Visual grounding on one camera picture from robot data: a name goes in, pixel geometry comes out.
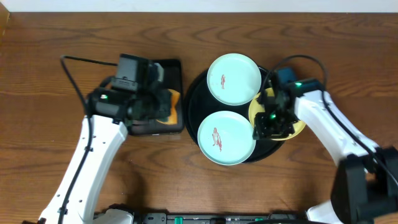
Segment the green and orange sponge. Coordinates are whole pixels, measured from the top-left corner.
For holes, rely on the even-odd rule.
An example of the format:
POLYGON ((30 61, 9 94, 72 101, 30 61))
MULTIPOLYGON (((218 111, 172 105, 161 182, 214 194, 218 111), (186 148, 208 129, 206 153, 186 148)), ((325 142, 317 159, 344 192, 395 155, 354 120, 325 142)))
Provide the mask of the green and orange sponge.
POLYGON ((180 101, 180 92, 173 89, 161 89, 159 91, 162 98, 166 101, 166 107, 169 108, 170 114, 166 118, 157 119, 156 121, 165 125, 175 125, 178 123, 177 104, 180 101))

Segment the light blue plate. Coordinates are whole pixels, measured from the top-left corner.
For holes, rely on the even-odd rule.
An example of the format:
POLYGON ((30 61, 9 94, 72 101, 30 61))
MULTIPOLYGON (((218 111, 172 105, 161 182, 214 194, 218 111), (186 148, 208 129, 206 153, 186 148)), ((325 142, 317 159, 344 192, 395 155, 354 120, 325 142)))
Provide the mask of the light blue plate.
POLYGON ((252 134, 253 127, 244 116, 232 111, 218 111, 201 122, 197 141, 209 160, 233 166, 244 162, 254 152, 256 140, 252 134))
POLYGON ((243 54, 218 57, 209 67, 206 82, 210 93, 221 103, 239 106, 259 92, 262 77, 257 64, 243 54))

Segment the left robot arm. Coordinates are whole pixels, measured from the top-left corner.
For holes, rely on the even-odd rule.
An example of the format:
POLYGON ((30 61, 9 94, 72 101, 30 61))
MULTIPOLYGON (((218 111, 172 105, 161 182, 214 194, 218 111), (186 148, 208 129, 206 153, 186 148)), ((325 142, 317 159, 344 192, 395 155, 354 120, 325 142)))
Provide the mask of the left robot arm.
POLYGON ((162 85, 165 68, 146 58, 123 55, 115 76, 105 78, 86 97, 85 117, 67 171, 39 223, 134 223, 122 206, 96 215, 95 208, 111 163, 136 126, 167 121, 173 93, 162 85))

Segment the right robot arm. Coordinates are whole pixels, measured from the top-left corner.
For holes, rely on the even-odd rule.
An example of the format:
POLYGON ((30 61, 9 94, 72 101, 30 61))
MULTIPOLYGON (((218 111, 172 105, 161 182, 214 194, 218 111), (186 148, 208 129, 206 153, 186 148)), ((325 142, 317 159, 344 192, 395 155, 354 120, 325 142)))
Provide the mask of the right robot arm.
POLYGON ((397 149, 382 149, 336 107, 316 79, 281 83, 262 90, 249 106, 253 138, 288 139, 305 123, 337 165, 329 201, 309 208, 318 223, 370 223, 397 212, 397 149))

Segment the yellow plate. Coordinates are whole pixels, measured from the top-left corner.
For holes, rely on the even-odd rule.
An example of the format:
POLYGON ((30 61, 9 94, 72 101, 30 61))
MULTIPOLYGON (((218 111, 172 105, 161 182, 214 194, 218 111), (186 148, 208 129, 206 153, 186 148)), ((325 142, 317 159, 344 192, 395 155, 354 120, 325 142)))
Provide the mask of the yellow plate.
POLYGON ((260 91, 249 104, 248 117, 253 127, 253 138, 257 141, 285 141, 296 137, 306 124, 277 107, 272 88, 264 88, 263 91, 265 102, 260 100, 260 91))

